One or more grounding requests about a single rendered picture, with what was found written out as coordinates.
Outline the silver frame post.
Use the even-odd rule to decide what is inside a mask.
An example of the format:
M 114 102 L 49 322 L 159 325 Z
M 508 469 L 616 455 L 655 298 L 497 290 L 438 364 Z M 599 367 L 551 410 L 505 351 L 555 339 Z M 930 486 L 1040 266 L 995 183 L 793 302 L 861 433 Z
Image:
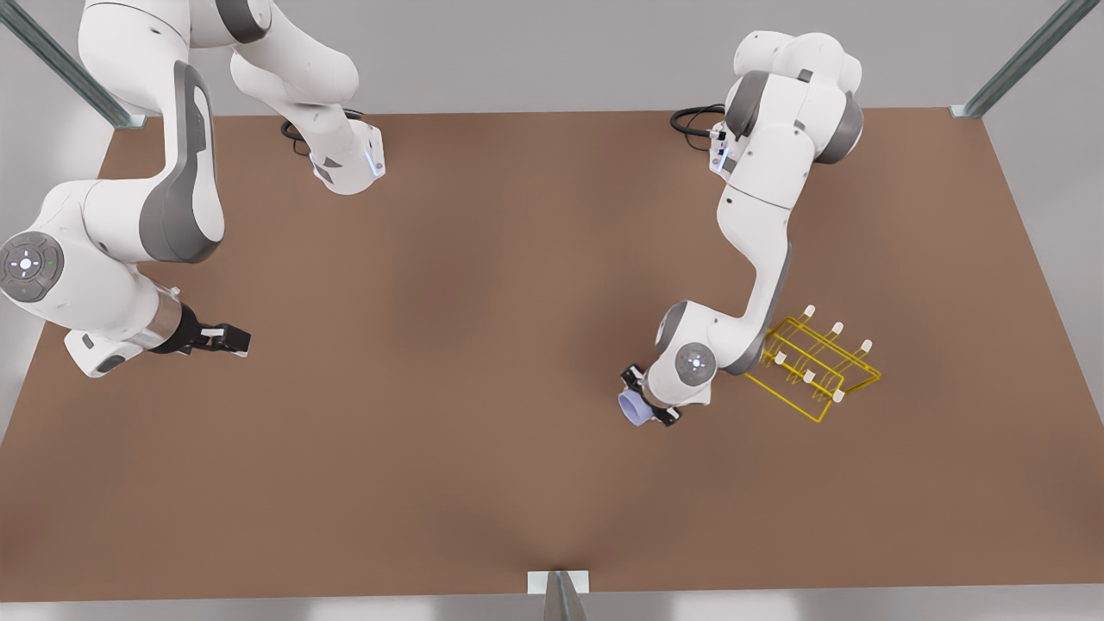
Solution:
M 62 48 L 59 41 L 15 0 L 0 0 L 0 23 L 39 60 L 42 60 L 59 78 L 63 78 L 103 119 L 109 122 L 113 129 L 142 129 L 146 125 L 147 118 L 144 115 L 135 115 L 124 109 L 121 104 L 114 99 L 99 82 L 92 78 L 78 61 L 72 57 L 66 49 Z
M 588 621 L 580 594 L 590 592 L 587 570 L 527 573 L 527 593 L 543 597 L 542 621 Z
M 951 117 L 981 119 L 1100 3 L 1101 0 L 1063 0 L 969 101 L 951 105 Z

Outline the lavender cup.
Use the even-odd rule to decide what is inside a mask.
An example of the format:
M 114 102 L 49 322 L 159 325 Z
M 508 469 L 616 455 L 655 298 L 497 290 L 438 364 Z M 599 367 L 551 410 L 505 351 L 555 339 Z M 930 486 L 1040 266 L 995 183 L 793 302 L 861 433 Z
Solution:
M 631 390 L 630 388 L 624 389 L 618 394 L 618 404 L 624 415 L 635 427 L 640 427 L 655 419 L 652 406 L 648 404 L 646 398 L 640 392 L 636 392 L 636 390 Z

